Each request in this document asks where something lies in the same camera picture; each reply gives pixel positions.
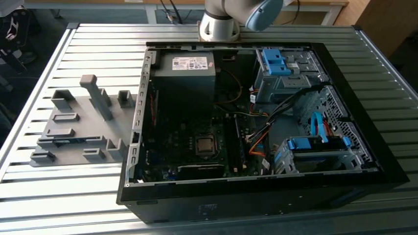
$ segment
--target sticker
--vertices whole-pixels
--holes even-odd
[[[266,158],[263,159],[262,164],[266,167],[266,169],[270,169],[270,163],[267,162]]]
[[[250,102],[252,104],[255,104],[255,99],[256,99],[256,96],[254,94],[250,95]]]
[[[206,57],[175,57],[172,70],[207,70],[208,59]]]
[[[218,204],[199,205],[199,215],[211,215],[218,209]]]
[[[286,64],[289,68],[299,68],[298,63]]]

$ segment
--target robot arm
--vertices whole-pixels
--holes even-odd
[[[224,42],[239,37],[239,25],[255,32],[274,22],[283,0],[207,0],[199,34],[203,40]]]

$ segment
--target slotted aluminum surface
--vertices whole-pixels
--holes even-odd
[[[82,24],[68,29],[1,149],[0,231],[7,234],[335,234],[405,233],[418,228],[418,109],[411,92],[361,31],[351,27],[242,29],[243,41],[325,43],[411,182],[331,211],[146,225],[116,205],[120,164],[33,168],[36,140],[53,107],[55,89],[86,95],[83,74],[107,94],[138,92],[146,41],[196,41],[194,25]]]

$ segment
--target white label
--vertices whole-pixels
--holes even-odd
[[[298,63],[289,63],[287,67],[289,68],[299,68]]]
[[[207,70],[208,59],[206,57],[175,57],[172,70]]]
[[[254,94],[251,94],[251,95],[250,95],[250,102],[251,102],[252,104],[255,104],[255,98],[256,98],[256,96],[255,96]]]
[[[270,169],[270,163],[267,162],[266,158],[263,159],[262,164],[266,167],[266,169]]]

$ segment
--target power supply label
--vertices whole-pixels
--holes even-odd
[[[175,57],[172,70],[207,70],[208,59],[206,57]]]

